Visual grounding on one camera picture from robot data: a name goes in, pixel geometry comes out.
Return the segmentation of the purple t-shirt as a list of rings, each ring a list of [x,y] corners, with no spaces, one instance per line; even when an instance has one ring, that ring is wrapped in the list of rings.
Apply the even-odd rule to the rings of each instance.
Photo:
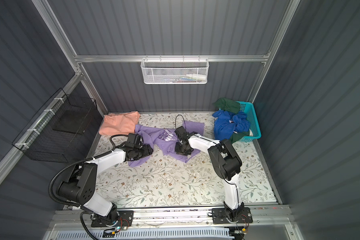
[[[196,132],[202,136],[204,135],[204,123],[185,121],[183,127],[185,127],[189,133]],[[144,144],[150,145],[153,149],[154,145],[157,145],[157,147],[162,150],[163,155],[169,155],[183,163],[187,163],[191,158],[201,152],[200,150],[194,150],[190,156],[178,155],[175,152],[175,145],[178,138],[174,129],[159,129],[136,125],[135,133],[143,137]],[[149,158],[150,157],[145,157],[138,161],[128,162],[129,167],[138,167],[144,164]]]

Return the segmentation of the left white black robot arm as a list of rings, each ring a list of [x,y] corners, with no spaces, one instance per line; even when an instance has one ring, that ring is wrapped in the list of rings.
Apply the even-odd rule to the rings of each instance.
[[[112,226],[119,222],[117,206],[103,198],[96,190],[97,175],[124,162],[136,162],[149,157],[153,147],[144,143],[138,134],[122,135],[127,140],[116,145],[110,137],[112,147],[109,151],[68,164],[50,181],[50,198],[60,204],[73,206],[93,216],[103,225]]]

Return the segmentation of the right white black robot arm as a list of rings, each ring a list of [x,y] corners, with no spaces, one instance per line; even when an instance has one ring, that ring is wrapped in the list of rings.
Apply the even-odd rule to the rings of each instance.
[[[196,132],[189,133],[184,127],[175,129],[175,134],[178,138],[175,145],[177,154],[188,156],[194,150],[209,154],[215,173],[224,180],[226,218],[236,222],[245,208],[239,195],[242,160],[230,140],[212,140]]]

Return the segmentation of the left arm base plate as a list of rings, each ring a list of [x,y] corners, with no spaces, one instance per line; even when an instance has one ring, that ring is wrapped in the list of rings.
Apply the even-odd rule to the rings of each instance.
[[[134,211],[111,211],[107,216],[103,217],[95,214],[92,217],[92,228],[102,227],[130,227],[134,219]]]

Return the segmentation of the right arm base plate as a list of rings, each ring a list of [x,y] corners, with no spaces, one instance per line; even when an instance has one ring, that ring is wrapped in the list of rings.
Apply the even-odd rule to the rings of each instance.
[[[208,217],[214,224],[252,224],[253,217],[250,208],[244,207],[231,211],[229,208],[213,208]]]

